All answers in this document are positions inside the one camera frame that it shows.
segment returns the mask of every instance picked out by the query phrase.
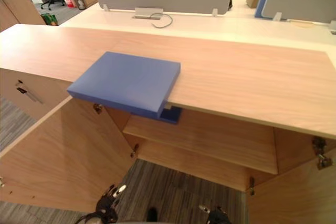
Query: cabinet hinge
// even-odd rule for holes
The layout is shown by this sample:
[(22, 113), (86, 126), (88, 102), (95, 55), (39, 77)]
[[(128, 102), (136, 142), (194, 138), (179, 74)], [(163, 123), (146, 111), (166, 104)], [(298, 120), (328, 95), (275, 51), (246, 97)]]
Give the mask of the cabinet hinge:
[(5, 186), (4, 178), (0, 177), (0, 188), (4, 186)]
[(99, 115), (102, 112), (103, 105), (95, 103), (93, 105), (93, 109), (96, 111), (96, 113)]
[(317, 168), (322, 170), (333, 165), (331, 158), (324, 155), (324, 148), (326, 147), (325, 139), (319, 136), (315, 136), (312, 141), (314, 152), (318, 158)]
[(139, 145), (136, 144), (135, 147), (134, 147), (134, 149), (133, 149), (133, 152), (131, 153), (131, 158), (134, 158), (134, 156), (135, 156), (136, 152), (138, 151), (138, 149), (139, 149)]
[(255, 191), (254, 191), (254, 183), (255, 183), (254, 178), (250, 177), (250, 188), (249, 188), (249, 190), (250, 190), (250, 195), (251, 196), (253, 196), (254, 194), (256, 194)]

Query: black shoe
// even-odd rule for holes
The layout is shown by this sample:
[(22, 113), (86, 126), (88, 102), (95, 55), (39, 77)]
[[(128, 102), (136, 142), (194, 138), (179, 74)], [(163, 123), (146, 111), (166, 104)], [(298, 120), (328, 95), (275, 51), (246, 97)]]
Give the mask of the black shoe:
[(147, 212), (147, 222), (157, 222), (157, 217), (158, 216), (158, 213), (157, 213), (157, 210), (156, 208), (152, 207), (148, 210)]

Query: power cord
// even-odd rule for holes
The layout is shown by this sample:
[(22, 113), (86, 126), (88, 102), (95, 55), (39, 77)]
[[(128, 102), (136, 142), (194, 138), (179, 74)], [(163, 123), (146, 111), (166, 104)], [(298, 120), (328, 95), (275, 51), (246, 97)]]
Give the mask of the power cord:
[(155, 28), (158, 28), (158, 29), (165, 28), (165, 27), (170, 26), (170, 25), (172, 24), (172, 22), (173, 22), (173, 18), (172, 18), (172, 16), (170, 16), (170, 15), (168, 15), (168, 14), (166, 14), (166, 13), (153, 13), (153, 14), (150, 15), (149, 19), (152, 19), (152, 16), (153, 16), (153, 15), (162, 15), (162, 16), (166, 16), (166, 17), (169, 17), (169, 18), (170, 18), (170, 23), (169, 23), (168, 25), (165, 25), (165, 26), (156, 26), (156, 25), (154, 25), (154, 24), (152, 23), (152, 26), (154, 26)]

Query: cabinet top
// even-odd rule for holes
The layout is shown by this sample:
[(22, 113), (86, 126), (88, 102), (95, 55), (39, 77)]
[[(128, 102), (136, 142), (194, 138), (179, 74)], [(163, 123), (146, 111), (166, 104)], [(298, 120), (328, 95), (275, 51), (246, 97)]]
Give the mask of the cabinet top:
[(336, 138), (336, 71), (321, 51), (21, 24), (0, 42), (1, 68), (70, 82), (106, 51), (177, 61), (172, 105)]

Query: wooden cabinet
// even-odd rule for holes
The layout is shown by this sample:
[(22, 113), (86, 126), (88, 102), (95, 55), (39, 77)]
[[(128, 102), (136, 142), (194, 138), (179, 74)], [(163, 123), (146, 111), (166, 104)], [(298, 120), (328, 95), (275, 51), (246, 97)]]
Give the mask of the wooden cabinet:
[(6, 30), (8, 27), (18, 23), (19, 21), (7, 7), (5, 2), (0, 0), (0, 31)]
[[(21, 34), (25, 39), (16, 46), (11, 37)], [(31, 44), (47, 42), (50, 34), (51, 55), (47, 43)], [(334, 224), (335, 166), (318, 170), (312, 145), (313, 134), (330, 137), (325, 156), (336, 157), (336, 79), (323, 54), (48, 26), (16, 25), (1, 36), (1, 93), (38, 119), (0, 153), (6, 184), (1, 199), (93, 211), (103, 191), (132, 165), (138, 145), (137, 158), (245, 191), (251, 224)], [(183, 107), (178, 124), (114, 108), (97, 113), (92, 103), (68, 97), (68, 84), (106, 50), (182, 63), (169, 98)], [(258, 89), (249, 82), (253, 78)], [(18, 92), (18, 80), (43, 105)]]
[(45, 25), (31, 0), (0, 0), (0, 31), (17, 23)]

